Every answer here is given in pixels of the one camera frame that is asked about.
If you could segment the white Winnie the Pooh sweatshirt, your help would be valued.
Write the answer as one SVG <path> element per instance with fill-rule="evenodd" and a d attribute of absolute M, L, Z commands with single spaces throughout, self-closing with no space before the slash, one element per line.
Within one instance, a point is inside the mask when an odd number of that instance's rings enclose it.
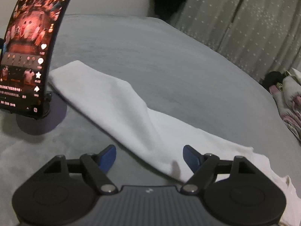
<path fill-rule="evenodd" d="M 121 79 L 73 61 L 49 73 L 49 81 L 61 96 L 115 140 L 158 171 L 181 182 L 192 171 L 183 159 L 183 147 L 223 160 L 244 156 L 284 192 L 287 206 L 281 225 L 300 224 L 300 198 L 291 178 L 278 176 L 265 155 L 195 128 L 179 119 L 152 110 Z"/>

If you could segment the round dark phone stand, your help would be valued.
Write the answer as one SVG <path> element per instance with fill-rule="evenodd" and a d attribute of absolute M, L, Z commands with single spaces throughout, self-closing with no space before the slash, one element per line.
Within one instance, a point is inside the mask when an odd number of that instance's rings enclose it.
<path fill-rule="evenodd" d="M 67 103 L 57 92 L 46 94 L 44 108 L 44 115 L 38 120 L 17 115 L 19 128 L 29 135 L 39 136 L 54 130 L 66 117 Z"/>

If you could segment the folded floral quilt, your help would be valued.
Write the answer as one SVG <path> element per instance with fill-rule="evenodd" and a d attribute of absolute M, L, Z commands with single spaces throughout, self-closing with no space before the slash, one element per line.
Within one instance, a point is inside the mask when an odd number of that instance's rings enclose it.
<path fill-rule="evenodd" d="M 282 121 L 300 143 L 300 71 L 287 71 L 282 83 L 270 86 L 269 92 Z"/>

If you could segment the black plush item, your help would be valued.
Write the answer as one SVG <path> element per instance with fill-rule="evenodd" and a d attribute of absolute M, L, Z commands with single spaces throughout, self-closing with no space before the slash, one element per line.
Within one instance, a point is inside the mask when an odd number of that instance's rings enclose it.
<path fill-rule="evenodd" d="M 268 91 L 271 86 L 276 85 L 277 83 L 281 84 L 285 77 L 284 73 L 271 71 L 264 77 L 261 85 Z"/>

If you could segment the phone with lit screen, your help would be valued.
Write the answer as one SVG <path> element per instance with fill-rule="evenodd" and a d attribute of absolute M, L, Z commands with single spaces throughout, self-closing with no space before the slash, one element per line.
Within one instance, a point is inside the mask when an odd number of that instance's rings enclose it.
<path fill-rule="evenodd" d="M 1 108 L 40 119 L 57 34 L 70 0 L 18 0 L 1 51 Z"/>

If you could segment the grey dotted curtain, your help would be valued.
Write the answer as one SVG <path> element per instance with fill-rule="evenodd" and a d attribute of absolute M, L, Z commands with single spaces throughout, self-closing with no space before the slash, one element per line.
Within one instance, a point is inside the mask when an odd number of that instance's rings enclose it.
<path fill-rule="evenodd" d="M 186 0 L 170 23 L 256 81 L 300 67 L 300 0 Z"/>

